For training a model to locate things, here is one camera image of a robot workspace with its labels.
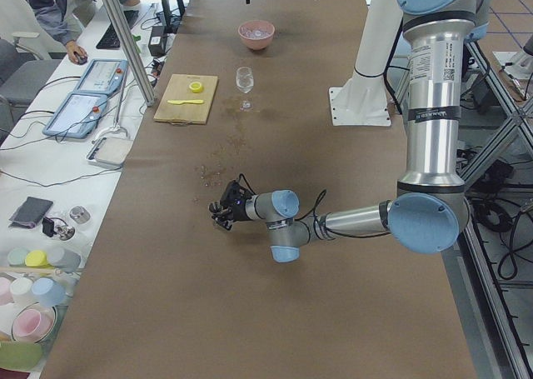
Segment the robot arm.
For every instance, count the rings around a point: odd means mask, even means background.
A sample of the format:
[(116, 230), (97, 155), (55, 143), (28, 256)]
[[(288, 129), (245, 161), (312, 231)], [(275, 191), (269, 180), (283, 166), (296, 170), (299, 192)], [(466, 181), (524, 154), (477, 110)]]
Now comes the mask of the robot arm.
[(262, 221), (277, 262), (295, 261), (303, 246), (338, 237), (392, 235), (425, 254), (451, 247), (469, 217), (465, 183), (456, 172), (461, 119), (463, 48), (486, 35), (490, 0), (372, 0), (352, 77), (331, 89), (330, 109), (339, 126), (385, 126), (386, 70), (399, 38), (411, 47), (408, 63), (406, 170), (396, 199), (373, 207), (300, 214), (290, 190), (258, 194), (246, 178), (227, 185), (209, 209), (219, 226)]

